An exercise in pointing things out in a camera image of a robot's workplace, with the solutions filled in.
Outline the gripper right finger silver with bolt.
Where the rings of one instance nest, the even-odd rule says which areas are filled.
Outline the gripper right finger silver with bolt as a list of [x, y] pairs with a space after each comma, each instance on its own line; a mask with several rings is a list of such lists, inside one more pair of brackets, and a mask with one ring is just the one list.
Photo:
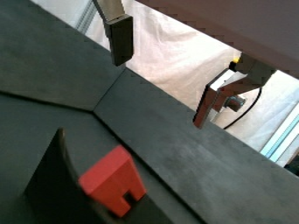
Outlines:
[[229, 107], [237, 111], [244, 105], [239, 95], [261, 88], [275, 71], [268, 64], [241, 53], [239, 59], [229, 62], [228, 68], [205, 85], [192, 118], [193, 125], [199, 129], [203, 127], [212, 109], [220, 111], [223, 107]]

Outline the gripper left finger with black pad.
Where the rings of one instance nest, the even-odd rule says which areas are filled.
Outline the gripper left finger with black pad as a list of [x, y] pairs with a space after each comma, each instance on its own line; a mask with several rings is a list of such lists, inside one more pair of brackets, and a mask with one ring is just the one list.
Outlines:
[[121, 0], [92, 0], [102, 19], [112, 63], [120, 66], [133, 56], [133, 17], [125, 14]]

